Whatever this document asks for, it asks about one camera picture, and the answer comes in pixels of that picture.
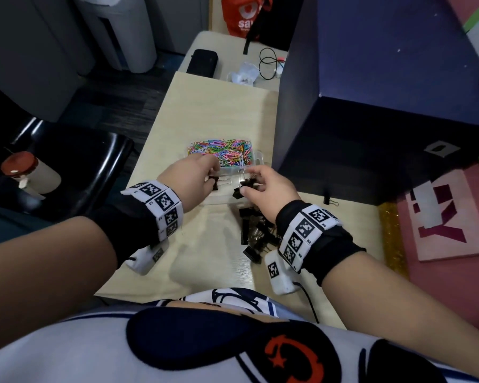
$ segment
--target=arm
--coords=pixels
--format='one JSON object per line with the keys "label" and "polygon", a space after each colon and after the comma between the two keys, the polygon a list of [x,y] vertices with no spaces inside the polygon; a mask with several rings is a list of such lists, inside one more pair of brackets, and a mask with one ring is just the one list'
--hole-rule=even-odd
{"label": "arm", "polygon": [[[242,194],[277,222],[279,233],[285,232],[302,209],[294,211],[288,204],[302,203],[294,185],[267,166],[249,172],[260,175],[262,185],[258,190],[243,187]],[[280,214],[286,216],[285,229]],[[345,244],[350,251],[341,256],[335,242],[311,249],[303,267],[317,277],[346,328],[394,341],[479,377],[479,330],[355,244]]]}
{"label": "arm", "polygon": [[[216,157],[192,155],[158,177],[178,195],[184,212],[212,191]],[[68,316],[137,249],[156,242],[155,217],[131,196],[0,244],[0,348]]]}

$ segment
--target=person's left hand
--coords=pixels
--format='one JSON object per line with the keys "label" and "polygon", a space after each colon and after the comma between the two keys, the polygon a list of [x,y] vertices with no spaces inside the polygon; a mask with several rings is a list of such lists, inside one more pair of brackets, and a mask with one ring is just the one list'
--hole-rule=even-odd
{"label": "person's left hand", "polygon": [[194,153],[170,165],[157,180],[171,187],[183,203],[183,211],[189,212],[213,190],[215,180],[206,180],[211,169],[215,172],[220,170],[220,163],[215,156]]}

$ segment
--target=white trash can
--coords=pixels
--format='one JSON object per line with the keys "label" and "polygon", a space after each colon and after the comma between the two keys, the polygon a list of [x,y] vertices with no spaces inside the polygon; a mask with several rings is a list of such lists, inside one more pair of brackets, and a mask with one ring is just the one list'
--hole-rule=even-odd
{"label": "white trash can", "polygon": [[144,0],[75,3],[113,68],[142,73],[154,66],[156,48]]}

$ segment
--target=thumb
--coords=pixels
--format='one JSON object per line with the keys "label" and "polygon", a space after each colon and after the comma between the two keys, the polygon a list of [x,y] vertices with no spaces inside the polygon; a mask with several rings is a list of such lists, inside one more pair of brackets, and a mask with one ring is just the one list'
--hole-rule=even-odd
{"label": "thumb", "polygon": [[213,186],[214,184],[216,183],[217,181],[215,179],[207,179],[205,182],[204,182],[204,197],[207,197],[211,191],[213,191]]}
{"label": "thumb", "polygon": [[259,192],[257,189],[243,186],[239,189],[239,192],[255,205],[258,205],[261,201],[262,192]]}

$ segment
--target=red lid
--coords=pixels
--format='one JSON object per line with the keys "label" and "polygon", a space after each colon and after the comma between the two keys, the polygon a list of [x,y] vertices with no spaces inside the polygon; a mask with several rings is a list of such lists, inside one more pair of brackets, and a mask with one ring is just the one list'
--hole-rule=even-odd
{"label": "red lid", "polygon": [[1,169],[7,176],[29,174],[37,166],[37,158],[30,152],[18,152],[2,162]]}

